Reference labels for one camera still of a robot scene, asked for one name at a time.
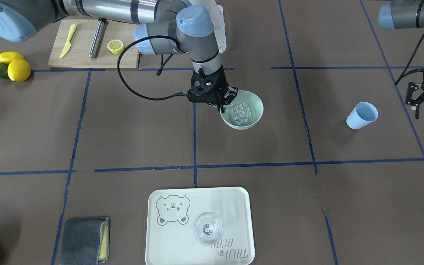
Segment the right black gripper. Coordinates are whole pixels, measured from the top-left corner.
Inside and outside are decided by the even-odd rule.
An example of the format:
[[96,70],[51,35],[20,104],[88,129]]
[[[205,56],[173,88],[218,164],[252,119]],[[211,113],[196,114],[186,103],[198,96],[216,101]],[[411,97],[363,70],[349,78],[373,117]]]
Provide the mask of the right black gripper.
[[222,67],[212,74],[193,72],[191,87],[186,97],[193,103],[206,103],[217,106],[220,114],[225,114],[226,107],[237,97],[237,87],[229,87],[225,70]]

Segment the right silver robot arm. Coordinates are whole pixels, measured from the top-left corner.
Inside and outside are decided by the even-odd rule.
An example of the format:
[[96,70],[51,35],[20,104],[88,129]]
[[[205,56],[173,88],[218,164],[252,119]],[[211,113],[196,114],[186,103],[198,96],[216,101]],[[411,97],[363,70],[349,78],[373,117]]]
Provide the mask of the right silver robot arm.
[[226,50],[225,22],[214,0],[0,0],[0,37],[23,42],[76,15],[136,25],[133,45],[143,55],[188,54],[191,87],[175,97],[224,113],[237,96],[220,58]]

